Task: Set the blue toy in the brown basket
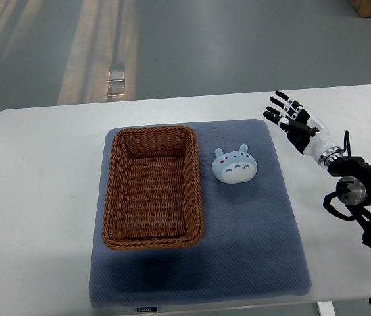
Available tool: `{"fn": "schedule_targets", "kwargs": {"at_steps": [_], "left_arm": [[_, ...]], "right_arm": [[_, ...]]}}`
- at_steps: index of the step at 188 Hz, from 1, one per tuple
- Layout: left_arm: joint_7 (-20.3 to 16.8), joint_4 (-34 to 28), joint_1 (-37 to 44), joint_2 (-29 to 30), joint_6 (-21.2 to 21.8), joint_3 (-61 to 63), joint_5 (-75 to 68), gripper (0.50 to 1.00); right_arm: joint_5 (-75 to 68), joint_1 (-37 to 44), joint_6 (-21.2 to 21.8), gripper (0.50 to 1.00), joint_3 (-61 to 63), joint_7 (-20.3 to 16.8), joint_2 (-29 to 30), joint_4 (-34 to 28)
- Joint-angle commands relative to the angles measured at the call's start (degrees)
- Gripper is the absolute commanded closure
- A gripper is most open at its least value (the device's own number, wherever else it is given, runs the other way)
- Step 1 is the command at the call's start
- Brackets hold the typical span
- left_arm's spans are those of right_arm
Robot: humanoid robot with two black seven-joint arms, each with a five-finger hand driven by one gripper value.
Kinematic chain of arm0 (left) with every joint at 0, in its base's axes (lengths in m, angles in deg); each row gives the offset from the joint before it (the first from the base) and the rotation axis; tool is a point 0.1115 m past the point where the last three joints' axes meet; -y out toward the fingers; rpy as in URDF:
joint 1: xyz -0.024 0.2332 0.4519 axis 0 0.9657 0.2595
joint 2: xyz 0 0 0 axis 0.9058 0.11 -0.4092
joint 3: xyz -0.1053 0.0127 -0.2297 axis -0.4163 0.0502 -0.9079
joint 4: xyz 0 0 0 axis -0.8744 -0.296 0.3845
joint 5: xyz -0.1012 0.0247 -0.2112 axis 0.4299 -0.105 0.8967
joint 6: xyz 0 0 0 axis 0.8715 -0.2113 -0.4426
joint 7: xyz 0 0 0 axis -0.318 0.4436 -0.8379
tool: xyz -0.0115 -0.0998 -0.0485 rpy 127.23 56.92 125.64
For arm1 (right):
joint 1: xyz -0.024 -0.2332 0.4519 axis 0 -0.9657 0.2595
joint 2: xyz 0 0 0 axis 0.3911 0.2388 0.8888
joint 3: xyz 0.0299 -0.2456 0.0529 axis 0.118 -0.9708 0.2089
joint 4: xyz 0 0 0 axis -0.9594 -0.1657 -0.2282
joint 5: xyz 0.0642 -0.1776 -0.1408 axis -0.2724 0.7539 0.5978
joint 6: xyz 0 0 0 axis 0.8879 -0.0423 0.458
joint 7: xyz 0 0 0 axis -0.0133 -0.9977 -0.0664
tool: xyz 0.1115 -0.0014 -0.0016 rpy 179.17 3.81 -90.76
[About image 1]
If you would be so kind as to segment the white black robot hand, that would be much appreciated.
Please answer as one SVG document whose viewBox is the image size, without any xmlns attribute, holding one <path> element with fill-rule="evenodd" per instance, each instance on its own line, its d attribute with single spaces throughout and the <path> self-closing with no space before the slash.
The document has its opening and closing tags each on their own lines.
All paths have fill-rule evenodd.
<svg viewBox="0 0 371 316">
<path fill-rule="evenodd" d="M 267 106 L 263 116 L 287 132 L 287 139 L 299 153 L 312 157 L 318 165 L 329 165 L 341 157 L 341 147 L 331 140 L 329 130 L 318 117 L 306 109 L 295 113 L 295 108 L 301 106 L 297 100 L 279 90 L 276 90 L 276 95 L 282 101 L 275 97 L 271 97 L 270 101 L 283 111 Z"/>
</svg>

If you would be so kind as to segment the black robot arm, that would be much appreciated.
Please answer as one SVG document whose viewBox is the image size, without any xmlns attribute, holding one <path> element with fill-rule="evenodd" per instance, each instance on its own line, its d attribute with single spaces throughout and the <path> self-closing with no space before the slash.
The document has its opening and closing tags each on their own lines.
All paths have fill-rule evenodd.
<svg viewBox="0 0 371 316">
<path fill-rule="evenodd" d="M 285 132 L 300 154 L 312 157 L 339 179 L 334 192 L 324 197 L 324 209 L 344 221 L 358 222 L 362 242 L 371 248 L 371 165 L 352 155 L 349 132 L 339 146 L 322 121 L 298 101 L 276 91 L 270 102 L 264 117 Z"/>
</svg>

